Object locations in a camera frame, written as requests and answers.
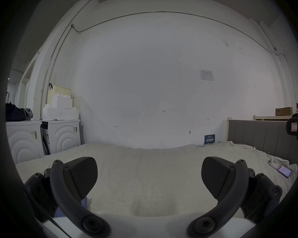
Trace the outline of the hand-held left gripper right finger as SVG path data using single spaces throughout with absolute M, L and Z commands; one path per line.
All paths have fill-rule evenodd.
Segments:
M 280 186 L 264 173 L 256 175 L 243 159 L 233 163 L 220 157 L 206 157 L 201 178 L 218 204 L 189 224 L 187 234 L 193 238 L 215 234 L 239 208 L 245 219 L 257 224 L 278 206 L 282 196 Z

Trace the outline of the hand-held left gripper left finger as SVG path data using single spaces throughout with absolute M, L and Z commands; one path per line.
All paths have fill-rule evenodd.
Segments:
M 55 160 L 44 173 L 36 172 L 25 182 L 25 192 L 36 219 L 44 223 L 54 220 L 59 208 L 83 233 L 90 237 L 109 237 L 111 228 L 101 217 L 84 208 L 81 201 L 94 187 L 98 178 L 97 163 L 92 157 L 79 157 L 63 163 Z

